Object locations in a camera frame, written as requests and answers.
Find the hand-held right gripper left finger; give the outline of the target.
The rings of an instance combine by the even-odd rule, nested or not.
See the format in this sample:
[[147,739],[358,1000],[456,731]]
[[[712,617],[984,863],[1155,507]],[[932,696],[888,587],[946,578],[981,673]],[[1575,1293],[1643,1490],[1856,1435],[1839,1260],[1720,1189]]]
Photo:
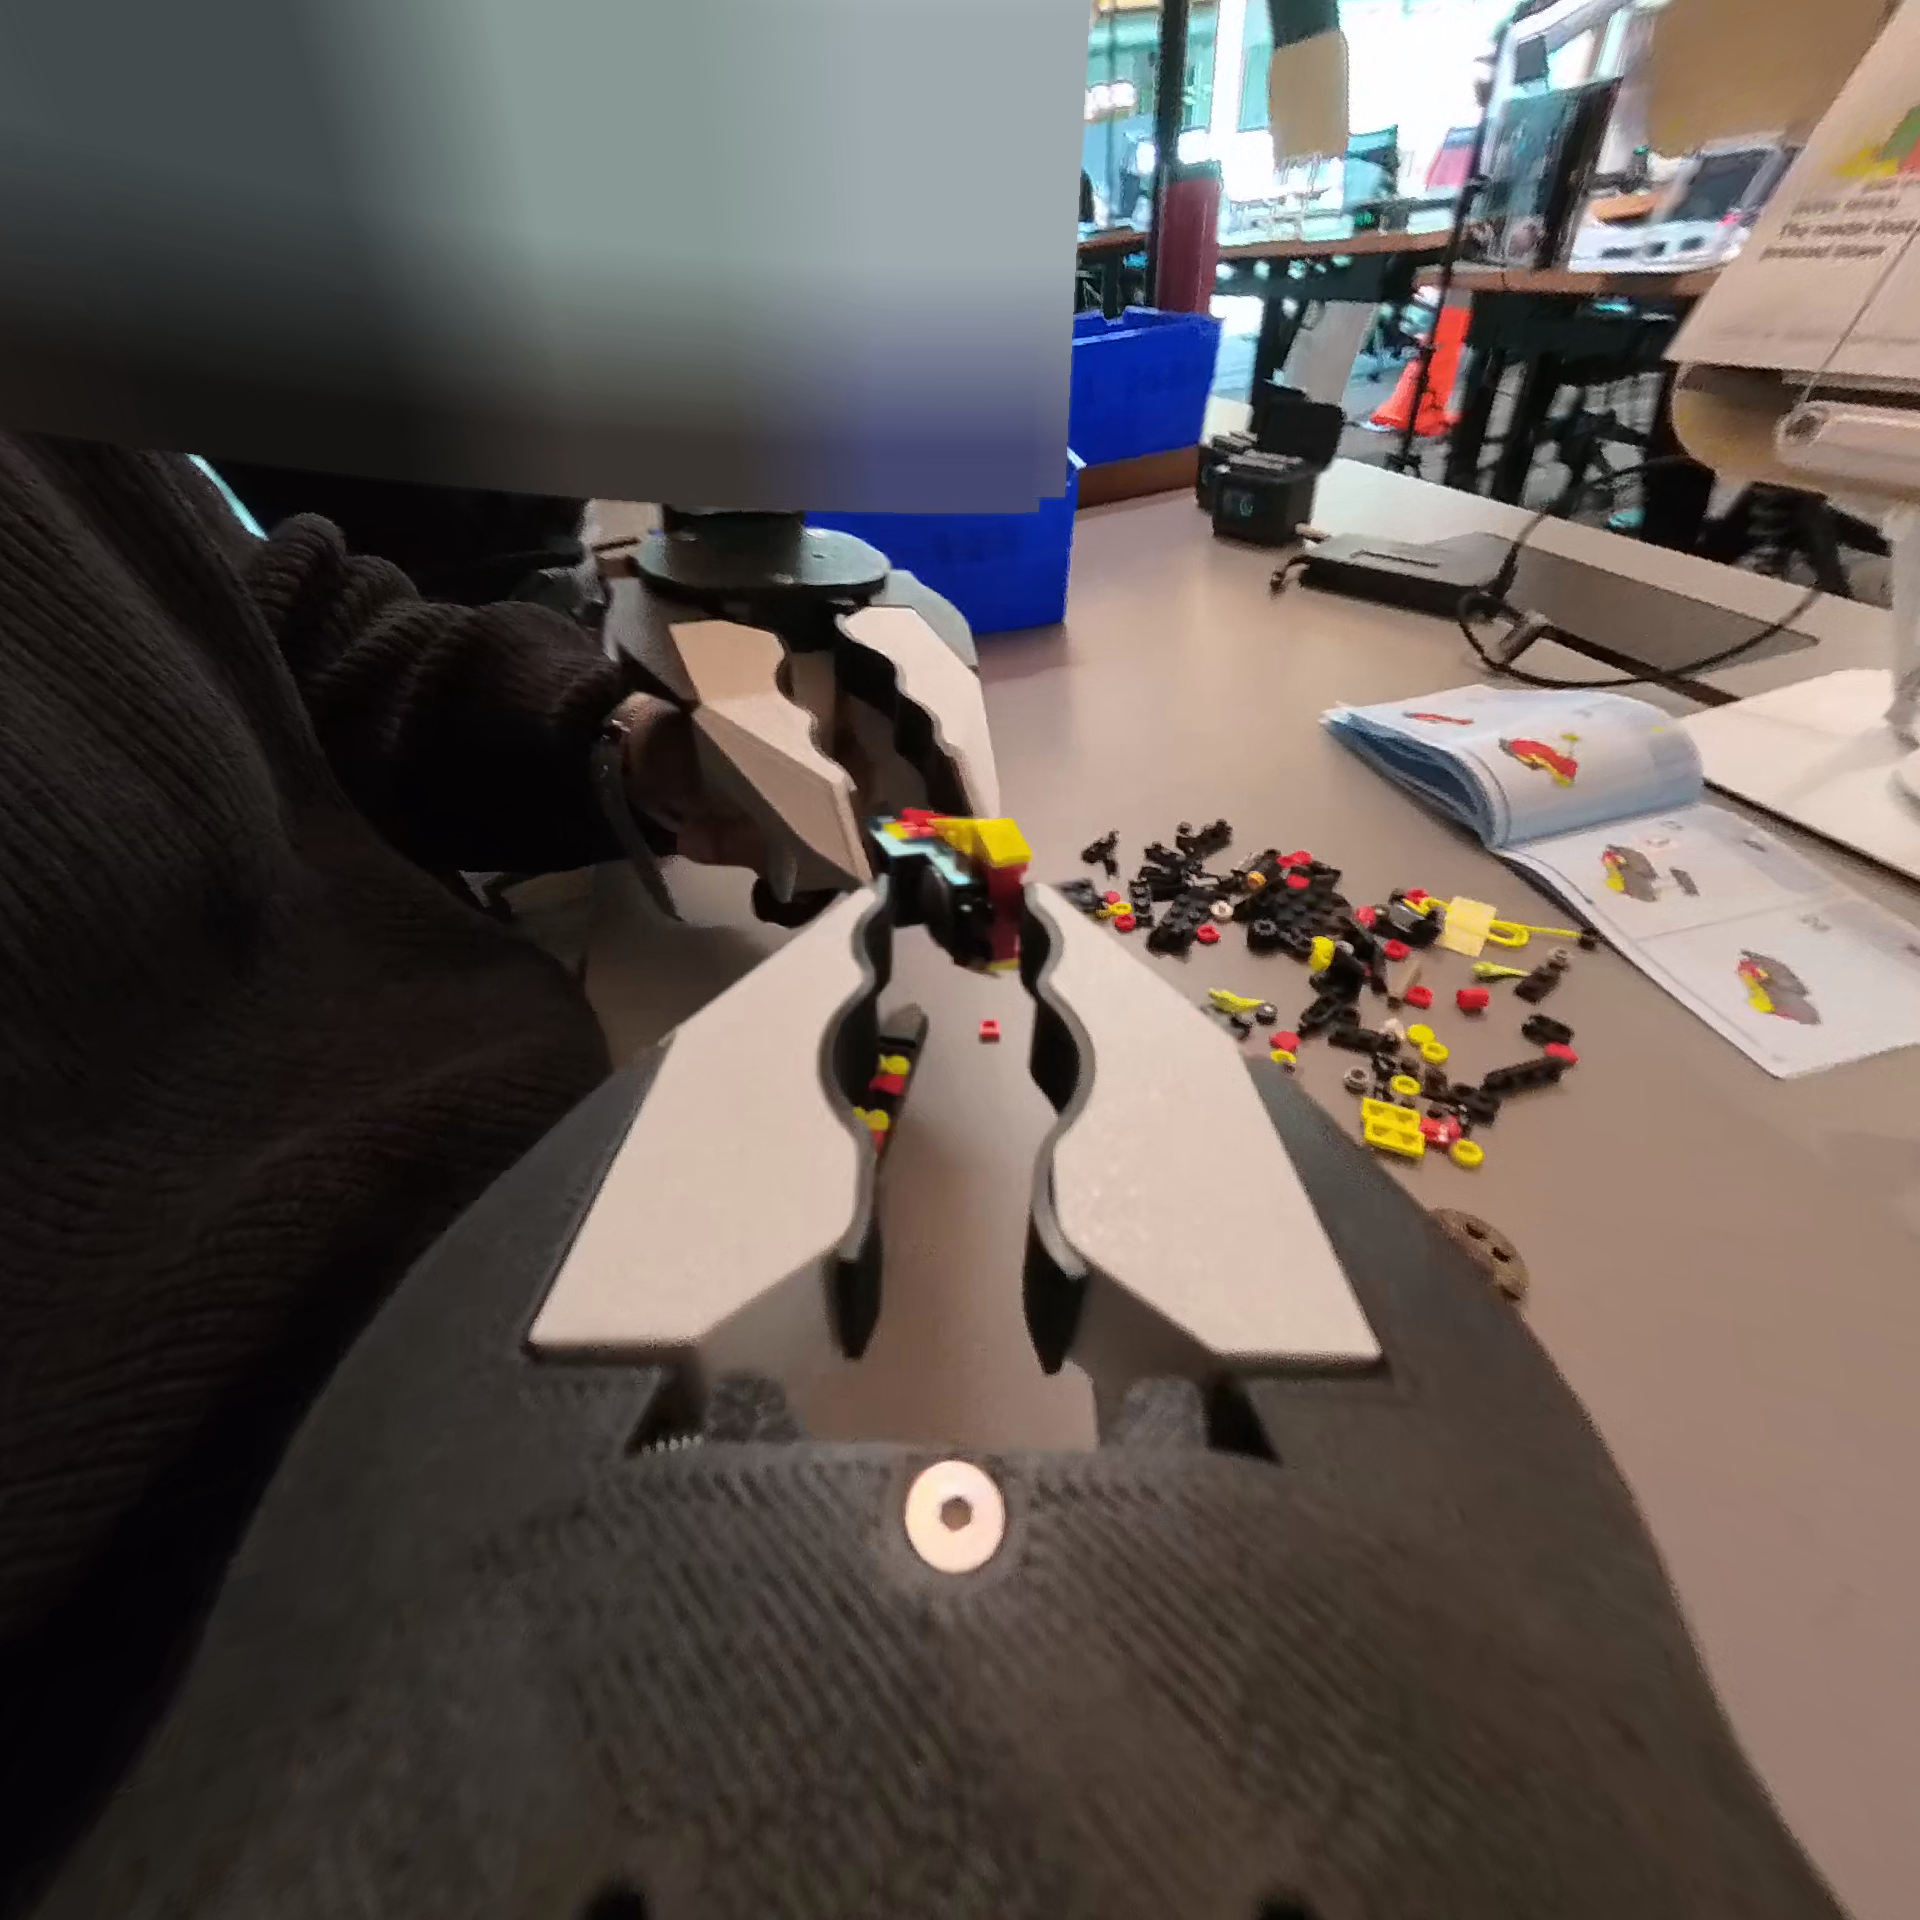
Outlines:
[[877,1064],[888,888],[800,929],[642,1058],[639,1101],[527,1328],[549,1361],[796,1388],[880,1319]]

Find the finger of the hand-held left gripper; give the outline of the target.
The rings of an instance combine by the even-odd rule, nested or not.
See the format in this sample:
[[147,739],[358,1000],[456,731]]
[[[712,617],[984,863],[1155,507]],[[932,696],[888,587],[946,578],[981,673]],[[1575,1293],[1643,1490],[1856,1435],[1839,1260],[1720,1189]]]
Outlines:
[[1002,780],[984,696],[971,659],[916,608],[863,605],[836,620],[838,684],[891,728],[893,754],[935,810],[1002,813]]
[[774,898],[868,885],[872,864],[852,780],[784,688],[784,642],[722,617],[677,620],[667,637],[691,688],[703,772],[751,820]]

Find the yellow black red lego model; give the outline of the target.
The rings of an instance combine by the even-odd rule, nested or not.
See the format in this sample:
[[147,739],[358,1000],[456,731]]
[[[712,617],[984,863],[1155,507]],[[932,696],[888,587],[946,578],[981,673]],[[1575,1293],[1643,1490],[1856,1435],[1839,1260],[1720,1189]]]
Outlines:
[[959,969],[1018,972],[1032,856],[1013,819],[907,808],[868,819],[866,839],[900,929],[922,925]]

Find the pile of lego pieces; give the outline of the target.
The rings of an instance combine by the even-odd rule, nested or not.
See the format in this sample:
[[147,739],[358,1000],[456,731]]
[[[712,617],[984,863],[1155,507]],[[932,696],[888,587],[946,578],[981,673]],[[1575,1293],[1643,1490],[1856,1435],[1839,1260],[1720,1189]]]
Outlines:
[[1580,1065],[1575,1029],[1544,1011],[1589,929],[1525,929],[1519,967],[1467,955],[1467,906],[1423,888],[1352,897],[1304,849],[1235,849],[1224,819],[1181,820],[1126,856],[1091,839],[1064,898],[1142,954],[1190,972],[1214,1026],[1279,1074],[1324,1065],[1351,1129],[1378,1162],[1480,1168],[1499,1117],[1559,1091]]

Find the person's left forearm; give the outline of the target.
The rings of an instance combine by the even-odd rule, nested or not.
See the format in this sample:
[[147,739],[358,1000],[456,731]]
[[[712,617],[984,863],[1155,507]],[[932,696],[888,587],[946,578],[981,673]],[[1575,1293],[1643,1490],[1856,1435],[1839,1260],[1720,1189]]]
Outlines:
[[426,599],[319,517],[253,543],[243,578],[332,772],[397,852],[440,876],[616,858],[591,754],[627,684],[580,626]]

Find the long red black lego assembly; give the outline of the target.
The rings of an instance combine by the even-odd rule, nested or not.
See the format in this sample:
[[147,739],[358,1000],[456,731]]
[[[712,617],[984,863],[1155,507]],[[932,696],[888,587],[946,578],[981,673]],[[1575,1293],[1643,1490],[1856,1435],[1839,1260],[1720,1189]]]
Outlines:
[[852,1098],[852,1116],[866,1129],[872,1154],[885,1156],[912,1091],[928,1037],[928,1017],[906,1002],[877,1020],[871,1068]]

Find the lego instruction booklet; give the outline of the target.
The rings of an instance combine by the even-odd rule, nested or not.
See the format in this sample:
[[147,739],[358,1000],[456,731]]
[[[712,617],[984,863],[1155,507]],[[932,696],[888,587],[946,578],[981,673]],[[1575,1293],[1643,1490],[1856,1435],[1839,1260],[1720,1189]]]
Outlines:
[[1916,924],[1711,804],[1692,735],[1659,707],[1472,684],[1339,705],[1324,728],[1767,1074],[1917,1044]]

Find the blue bin with square tag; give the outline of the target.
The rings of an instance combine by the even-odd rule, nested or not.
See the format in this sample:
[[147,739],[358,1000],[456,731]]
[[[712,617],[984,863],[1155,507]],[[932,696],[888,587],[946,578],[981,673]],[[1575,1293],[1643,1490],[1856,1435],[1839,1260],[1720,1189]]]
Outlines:
[[806,527],[875,546],[965,617],[974,636],[1064,620],[1083,463],[1064,455],[1063,491],[1032,512],[806,512]]

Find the wristwatch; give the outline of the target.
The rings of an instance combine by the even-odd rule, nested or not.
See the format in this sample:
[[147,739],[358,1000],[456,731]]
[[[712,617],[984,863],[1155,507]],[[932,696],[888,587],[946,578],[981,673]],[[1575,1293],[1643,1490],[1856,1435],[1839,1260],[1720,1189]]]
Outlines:
[[591,793],[639,890],[664,921],[679,924],[682,912],[664,882],[659,851],[634,804],[627,763],[631,735],[634,714],[628,705],[621,705],[603,720],[591,744]]

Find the blue plastic bin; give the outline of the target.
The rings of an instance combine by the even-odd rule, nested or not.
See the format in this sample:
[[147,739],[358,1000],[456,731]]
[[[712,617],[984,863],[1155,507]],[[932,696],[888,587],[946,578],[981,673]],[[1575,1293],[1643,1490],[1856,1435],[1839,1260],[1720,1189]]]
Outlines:
[[1072,317],[1069,450],[1082,466],[1126,464],[1202,439],[1221,322],[1126,307]]

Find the black electronic box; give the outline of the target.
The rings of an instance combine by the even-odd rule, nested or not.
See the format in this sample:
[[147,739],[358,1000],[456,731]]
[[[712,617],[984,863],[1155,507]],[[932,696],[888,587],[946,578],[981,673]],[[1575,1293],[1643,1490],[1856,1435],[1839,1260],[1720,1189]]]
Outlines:
[[1246,428],[1214,435],[1198,448],[1192,501],[1214,540],[1260,549],[1294,544],[1346,424],[1339,401],[1317,401],[1285,385],[1260,389]]

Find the person's black sweater torso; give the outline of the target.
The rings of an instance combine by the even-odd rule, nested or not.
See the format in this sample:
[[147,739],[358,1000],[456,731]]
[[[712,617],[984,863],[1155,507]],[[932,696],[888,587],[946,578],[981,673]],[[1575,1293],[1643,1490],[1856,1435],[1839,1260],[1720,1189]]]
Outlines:
[[5,1916],[175,1683],[372,1311],[606,1074],[347,801],[186,455],[5,435]]

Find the black flat power adapter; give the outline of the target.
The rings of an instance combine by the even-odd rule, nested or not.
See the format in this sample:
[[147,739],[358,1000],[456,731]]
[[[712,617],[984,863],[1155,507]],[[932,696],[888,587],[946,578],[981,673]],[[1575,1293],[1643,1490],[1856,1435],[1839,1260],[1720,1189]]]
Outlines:
[[1294,584],[1378,608],[1451,617],[1502,571],[1512,543],[1472,532],[1434,543],[1381,535],[1326,535],[1299,564]]

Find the background wooden desk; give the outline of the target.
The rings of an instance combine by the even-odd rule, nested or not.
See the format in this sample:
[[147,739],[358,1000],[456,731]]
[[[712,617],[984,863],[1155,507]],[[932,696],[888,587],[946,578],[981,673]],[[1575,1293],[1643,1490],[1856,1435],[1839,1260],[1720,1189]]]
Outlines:
[[1224,245],[1202,269],[1205,297],[1252,297],[1261,307],[1255,385],[1271,385],[1302,333],[1308,311],[1358,305],[1366,314],[1403,307],[1416,285],[1462,305],[1459,372],[1442,385],[1447,433],[1442,483],[1515,503],[1562,389],[1632,376],[1669,376],[1667,341],[1709,288],[1720,264],[1680,258],[1632,269],[1597,268],[1442,272],[1448,234],[1333,231],[1261,236]]

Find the printed paper sheet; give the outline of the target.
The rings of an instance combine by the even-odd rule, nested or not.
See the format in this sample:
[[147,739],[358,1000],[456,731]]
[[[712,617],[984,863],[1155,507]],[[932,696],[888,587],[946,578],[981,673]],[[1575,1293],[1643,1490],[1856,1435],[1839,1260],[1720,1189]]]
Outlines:
[[1917,5],[1898,7],[1839,88],[1670,360],[1916,386]]

